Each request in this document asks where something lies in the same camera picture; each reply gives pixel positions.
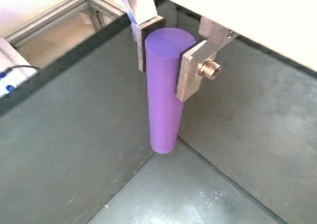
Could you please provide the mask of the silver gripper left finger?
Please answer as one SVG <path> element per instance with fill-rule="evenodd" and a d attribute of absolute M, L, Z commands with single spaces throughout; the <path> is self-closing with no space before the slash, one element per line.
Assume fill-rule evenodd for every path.
<path fill-rule="evenodd" d="M 165 18 L 158 14 L 154 0 L 122 0 L 122 3 L 138 45 L 140 71 L 146 72 L 145 38 L 150 32 L 165 27 Z"/>

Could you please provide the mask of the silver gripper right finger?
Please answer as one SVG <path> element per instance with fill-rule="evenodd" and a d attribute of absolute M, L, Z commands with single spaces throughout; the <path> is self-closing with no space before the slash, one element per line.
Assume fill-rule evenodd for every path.
<path fill-rule="evenodd" d="M 239 36 L 239 33 L 207 17 L 201 18 L 199 33 L 205 40 L 192 47 L 181 58 L 176 96 L 182 102 L 200 90 L 203 79 L 213 80 L 220 74 L 217 53 Z"/>

